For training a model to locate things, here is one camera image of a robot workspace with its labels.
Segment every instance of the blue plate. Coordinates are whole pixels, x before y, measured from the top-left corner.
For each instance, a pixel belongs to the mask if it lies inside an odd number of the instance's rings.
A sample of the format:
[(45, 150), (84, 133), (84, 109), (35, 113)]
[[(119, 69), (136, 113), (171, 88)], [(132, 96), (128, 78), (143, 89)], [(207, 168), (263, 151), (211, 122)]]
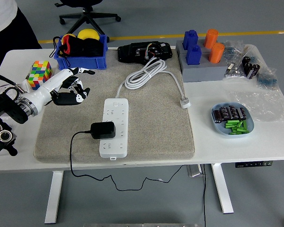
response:
[[(233, 105), (236, 109), (237, 108), (243, 108), (244, 111), (245, 111), (245, 115), (246, 115), (246, 124), (247, 124), (247, 130), (249, 131), (249, 133), (246, 133), (246, 134), (241, 134), (241, 135), (229, 135), (229, 133), (231, 132), (231, 129), (226, 129), (225, 128), (225, 123), (226, 122), (221, 122), (221, 123), (215, 123), (214, 122), (214, 115), (213, 115), (213, 112), (215, 110), (219, 110), (221, 107), (223, 106), (230, 106), (230, 105)], [(249, 111), (246, 109), (245, 106), (243, 106), (242, 104), (240, 103), (234, 103), (234, 102), (229, 102), (229, 103), (218, 103), (216, 105), (214, 105), (212, 107), (212, 120), (213, 120), (213, 124), (215, 126), (215, 128), (217, 129), (217, 131), (223, 135), (227, 135), (229, 137), (233, 137), (233, 138), (238, 138), (238, 137), (244, 137), (244, 136), (247, 136), (249, 135), (253, 130), (254, 130), (254, 121), (252, 120), (251, 116), (250, 116), (250, 113)]]

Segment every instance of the desk control panel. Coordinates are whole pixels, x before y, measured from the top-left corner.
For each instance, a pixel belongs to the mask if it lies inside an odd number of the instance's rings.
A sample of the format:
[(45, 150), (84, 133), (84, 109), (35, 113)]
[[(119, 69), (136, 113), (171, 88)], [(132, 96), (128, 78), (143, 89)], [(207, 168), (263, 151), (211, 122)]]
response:
[(257, 161), (257, 162), (236, 162), (236, 168), (271, 166), (273, 161)]

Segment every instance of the yellow floor line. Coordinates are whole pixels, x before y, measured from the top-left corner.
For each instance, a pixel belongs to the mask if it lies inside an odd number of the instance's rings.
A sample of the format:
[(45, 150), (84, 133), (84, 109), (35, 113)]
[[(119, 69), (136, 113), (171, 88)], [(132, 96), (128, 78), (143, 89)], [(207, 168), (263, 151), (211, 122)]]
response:
[[(284, 30), (280, 31), (255, 31), (255, 32), (221, 32), (219, 36), (231, 36), (231, 35), (276, 35), (284, 34)], [(206, 33), (198, 33), (199, 37), (205, 37)], [(138, 35), (138, 36), (121, 36), (110, 37), (110, 40), (133, 40), (133, 39), (163, 39), (163, 38), (183, 38), (184, 34), (175, 35)], [(39, 40), (40, 44), (52, 44), (53, 40)]]

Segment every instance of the black capacitor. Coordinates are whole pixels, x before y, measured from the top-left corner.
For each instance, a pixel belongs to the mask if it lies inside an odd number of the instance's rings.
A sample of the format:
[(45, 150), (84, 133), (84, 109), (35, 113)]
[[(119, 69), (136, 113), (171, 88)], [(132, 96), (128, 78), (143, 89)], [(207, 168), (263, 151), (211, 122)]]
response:
[(238, 120), (239, 116), (238, 116), (237, 109), (233, 105), (228, 106), (228, 108), (231, 113), (231, 120)]
[(215, 123), (221, 123), (223, 121), (222, 116), (221, 116), (219, 110), (214, 110), (213, 111), (213, 117), (214, 117), (214, 122)]
[(231, 119), (229, 109), (226, 106), (222, 106), (220, 109), (220, 114), (222, 116), (223, 121), (227, 121)]
[(250, 57), (245, 56), (245, 57), (242, 59), (242, 65), (243, 65), (243, 67), (245, 66), (246, 63), (249, 63), (250, 60), (251, 60)]
[(244, 66), (244, 73), (248, 76), (249, 72), (252, 70), (253, 66), (250, 63), (246, 63)]
[(238, 112), (239, 120), (241, 120), (241, 121), (246, 120), (246, 114), (245, 114), (243, 107), (238, 108), (237, 112)]
[(252, 72), (252, 74), (251, 74), (251, 76), (250, 76), (250, 79), (252, 78), (252, 77), (254, 77), (256, 74), (257, 74), (257, 72), (259, 72), (259, 70), (260, 70), (260, 66), (259, 65), (253, 65), (252, 66), (252, 70), (253, 70), (253, 72)]

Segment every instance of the white power cable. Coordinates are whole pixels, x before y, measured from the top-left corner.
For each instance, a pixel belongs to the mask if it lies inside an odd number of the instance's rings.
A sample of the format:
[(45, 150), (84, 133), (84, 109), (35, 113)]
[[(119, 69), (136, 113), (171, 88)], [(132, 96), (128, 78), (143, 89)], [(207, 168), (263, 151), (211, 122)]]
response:
[(160, 59), (152, 63), (156, 59), (157, 58), (150, 59), (150, 61), (141, 70), (133, 72), (130, 75), (128, 75), (125, 81), (123, 81), (122, 84), (119, 86), (116, 98), (119, 98), (119, 93), (123, 85), (125, 85), (125, 87), (131, 90), (138, 89), (141, 88), (144, 84), (146, 84), (153, 76), (157, 75), (160, 72), (165, 72), (173, 77), (179, 88), (179, 91), (181, 93), (181, 100), (180, 100), (181, 107), (183, 109), (188, 108), (190, 106), (190, 102), (188, 98), (185, 97), (177, 78), (173, 73), (169, 71), (164, 71), (167, 68), (164, 60)]

